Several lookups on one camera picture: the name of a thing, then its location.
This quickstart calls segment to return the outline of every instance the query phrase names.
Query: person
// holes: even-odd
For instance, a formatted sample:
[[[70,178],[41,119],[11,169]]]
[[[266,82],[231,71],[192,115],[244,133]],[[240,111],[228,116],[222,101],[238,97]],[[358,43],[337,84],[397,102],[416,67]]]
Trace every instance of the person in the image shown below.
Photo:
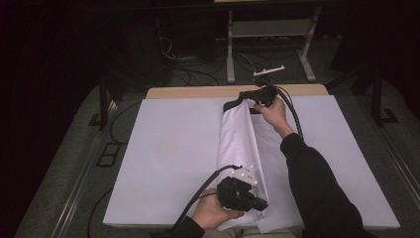
[[[270,107],[254,106],[280,135],[281,151],[286,157],[289,183],[305,225],[304,237],[368,238],[358,209],[338,185],[322,155],[308,147],[287,123],[284,102],[275,98]],[[204,194],[214,193],[216,188]],[[170,234],[172,238],[198,238],[204,230],[244,215],[243,211],[224,209],[217,193],[201,198],[191,217],[185,217]]]

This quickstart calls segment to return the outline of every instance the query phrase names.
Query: table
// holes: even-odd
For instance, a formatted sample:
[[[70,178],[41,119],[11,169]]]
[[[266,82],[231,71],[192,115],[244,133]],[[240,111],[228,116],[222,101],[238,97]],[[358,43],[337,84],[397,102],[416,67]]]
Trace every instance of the table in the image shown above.
[[[283,87],[293,97],[306,143],[324,155],[339,185],[359,209],[365,227],[399,227],[334,97],[320,84]],[[197,187],[217,169],[223,104],[236,98],[239,91],[252,88],[151,89],[142,102],[104,223],[116,227],[170,226]],[[268,157],[263,154],[267,147],[278,148],[279,143],[259,144],[270,198],[267,216],[258,224],[262,232],[302,225],[288,186],[285,158],[278,151],[270,160],[274,164],[267,164]]]

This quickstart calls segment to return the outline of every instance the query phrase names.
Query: garment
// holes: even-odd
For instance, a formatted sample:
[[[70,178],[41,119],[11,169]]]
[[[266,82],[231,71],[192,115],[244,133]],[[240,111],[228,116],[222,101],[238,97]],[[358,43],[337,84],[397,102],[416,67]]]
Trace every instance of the garment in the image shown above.
[[[318,151],[295,133],[283,139],[280,149],[286,156],[290,188],[306,227],[305,238],[374,237],[364,230],[358,209]],[[170,237],[199,238],[203,234],[201,227],[185,217]]]

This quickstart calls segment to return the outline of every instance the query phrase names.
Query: dark background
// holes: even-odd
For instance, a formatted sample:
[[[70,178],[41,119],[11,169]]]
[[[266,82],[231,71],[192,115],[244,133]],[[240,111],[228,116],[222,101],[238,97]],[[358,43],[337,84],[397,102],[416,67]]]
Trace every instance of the dark background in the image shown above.
[[[66,0],[9,0],[0,4],[0,236],[11,237],[73,116],[99,78],[113,78],[107,85],[118,98],[127,85],[138,90],[165,86],[168,75],[164,68],[168,65],[160,54],[156,13],[143,11],[121,17],[83,10],[86,6],[113,9],[112,1],[87,1],[81,5]],[[130,1],[120,4],[131,6]],[[345,72],[364,60],[377,60],[384,78],[400,90],[420,118],[416,96],[420,89],[419,12],[417,1],[363,5],[341,1],[340,5],[323,8],[316,36],[344,36],[334,69]],[[226,22],[219,19],[226,14],[215,14],[218,18],[213,19],[209,13],[160,17],[163,24],[169,22],[162,27],[179,41],[179,46],[191,46],[190,41],[200,43],[194,45],[197,49],[208,50],[212,44],[209,36],[226,30]],[[178,35],[177,29],[188,23],[191,29],[206,26],[208,31]]]

